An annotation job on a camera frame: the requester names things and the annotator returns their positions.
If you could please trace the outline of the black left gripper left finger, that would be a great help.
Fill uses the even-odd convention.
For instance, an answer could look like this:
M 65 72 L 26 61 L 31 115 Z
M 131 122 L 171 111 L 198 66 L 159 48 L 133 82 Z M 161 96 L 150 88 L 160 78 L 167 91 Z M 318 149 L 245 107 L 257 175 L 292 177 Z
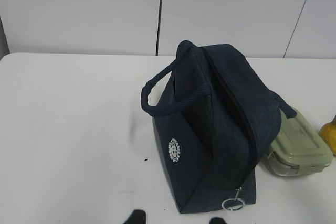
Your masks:
M 144 210 L 135 209 L 128 216 L 124 224 L 146 224 L 147 214 Z

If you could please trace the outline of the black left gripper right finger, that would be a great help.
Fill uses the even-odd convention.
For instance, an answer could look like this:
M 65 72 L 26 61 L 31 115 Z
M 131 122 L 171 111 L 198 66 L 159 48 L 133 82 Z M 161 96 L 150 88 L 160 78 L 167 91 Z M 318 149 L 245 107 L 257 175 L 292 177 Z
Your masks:
M 220 217 L 213 217 L 210 219 L 209 224 L 225 224 L 225 220 Z

